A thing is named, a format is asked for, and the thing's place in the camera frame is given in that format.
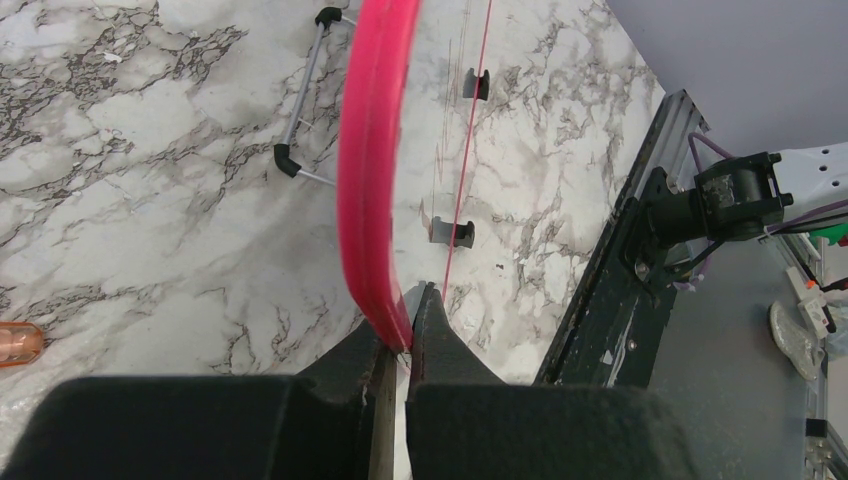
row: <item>white marble pattern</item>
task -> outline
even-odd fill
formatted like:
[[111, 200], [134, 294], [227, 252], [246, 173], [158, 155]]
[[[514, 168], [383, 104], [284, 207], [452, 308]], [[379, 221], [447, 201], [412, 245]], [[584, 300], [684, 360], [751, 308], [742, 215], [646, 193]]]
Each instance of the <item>white marble pattern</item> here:
[[[270, 155], [328, 4], [357, 16], [342, 0], [0, 0], [0, 321], [48, 338], [35, 363], [0, 370], [0, 466], [62, 380], [296, 372], [360, 320], [333, 190]], [[425, 225], [453, 215], [470, 104], [445, 113], [445, 92], [476, 68], [481, 5], [423, 3], [396, 188], [404, 288], [443, 280]], [[495, 0], [491, 22], [461, 215], [478, 237], [456, 253], [447, 306], [487, 365], [529, 381], [662, 92], [603, 3]], [[350, 39], [333, 27], [323, 43], [293, 147], [330, 178]], [[433, 197], [404, 178], [419, 160], [433, 178], [437, 151]]]

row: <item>black corner connector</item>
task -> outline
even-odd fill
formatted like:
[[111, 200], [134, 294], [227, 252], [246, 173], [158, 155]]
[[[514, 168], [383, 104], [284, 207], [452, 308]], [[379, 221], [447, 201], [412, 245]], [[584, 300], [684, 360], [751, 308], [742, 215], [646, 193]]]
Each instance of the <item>black corner connector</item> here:
[[319, 23], [324, 25], [324, 30], [330, 28], [330, 24], [333, 22], [341, 22], [342, 21], [342, 9], [336, 7], [325, 7], [318, 13], [318, 16], [315, 17], [315, 25]]
[[284, 143], [274, 145], [274, 163], [280, 171], [292, 178], [300, 171], [300, 165], [289, 158], [289, 146]]
[[[449, 239], [453, 233], [453, 224], [442, 221], [441, 217], [433, 217], [430, 227], [430, 243], [450, 245]], [[454, 247], [471, 248], [474, 246], [474, 222], [456, 225], [456, 235], [453, 238]]]
[[474, 98], [475, 89], [478, 99], [489, 99], [489, 70], [484, 70], [483, 76], [478, 77], [474, 75], [473, 68], [468, 69], [465, 74], [465, 83], [462, 85], [462, 98]]

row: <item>metal bar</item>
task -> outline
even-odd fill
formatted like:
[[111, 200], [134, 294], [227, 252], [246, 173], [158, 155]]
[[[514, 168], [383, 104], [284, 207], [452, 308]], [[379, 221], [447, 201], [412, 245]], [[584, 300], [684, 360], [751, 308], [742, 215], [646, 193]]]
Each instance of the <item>metal bar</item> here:
[[305, 171], [305, 170], [303, 170], [303, 169], [299, 170], [299, 171], [297, 172], [297, 174], [298, 174], [298, 175], [302, 175], [302, 176], [304, 176], [304, 177], [306, 177], [306, 178], [308, 178], [308, 179], [315, 180], [316, 182], [321, 182], [321, 183], [323, 183], [323, 184], [325, 184], [325, 185], [329, 185], [329, 186], [331, 186], [331, 187], [335, 187], [335, 186], [336, 186], [336, 182], [334, 182], [334, 181], [332, 181], [332, 180], [330, 180], [330, 179], [328, 179], [328, 178], [324, 178], [324, 177], [322, 177], [321, 175], [316, 175], [316, 174], [314, 174], [314, 173], [312, 173], [312, 172], [307, 172], [307, 171]]
[[309, 91], [309, 82], [312, 80], [312, 71], [315, 70], [315, 63], [318, 61], [318, 50], [321, 48], [321, 39], [323, 37], [324, 24], [319, 23], [315, 31], [315, 41], [312, 43], [312, 50], [309, 52], [309, 60], [306, 62], [306, 72], [303, 74], [300, 91], [297, 92], [294, 109], [292, 110], [291, 117], [289, 117], [289, 126], [286, 128], [286, 135], [283, 137], [282, 143], [285, 145], [291, 145], [294, 131], [297, 128], [297, 123], [300, 121], [300, 112], [303, 111], [303, 102], [306, 100], [306, 92]]

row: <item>gray wall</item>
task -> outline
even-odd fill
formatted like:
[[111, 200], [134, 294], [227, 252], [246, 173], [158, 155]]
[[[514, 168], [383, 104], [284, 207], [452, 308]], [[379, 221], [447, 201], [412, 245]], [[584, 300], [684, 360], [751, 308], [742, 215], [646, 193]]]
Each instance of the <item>gray wall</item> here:
[[848, 141], [848, 1], [607, 1], [733, 153]]

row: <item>orange transparent object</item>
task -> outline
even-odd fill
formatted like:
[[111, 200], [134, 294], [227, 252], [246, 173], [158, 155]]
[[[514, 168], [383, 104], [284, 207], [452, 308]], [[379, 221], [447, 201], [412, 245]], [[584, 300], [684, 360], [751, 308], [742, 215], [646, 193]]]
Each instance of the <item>orange transparent object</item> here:
[[0, 322], [0, 368], [24, 365], [44, 348], [44, 333], [31, 323]]

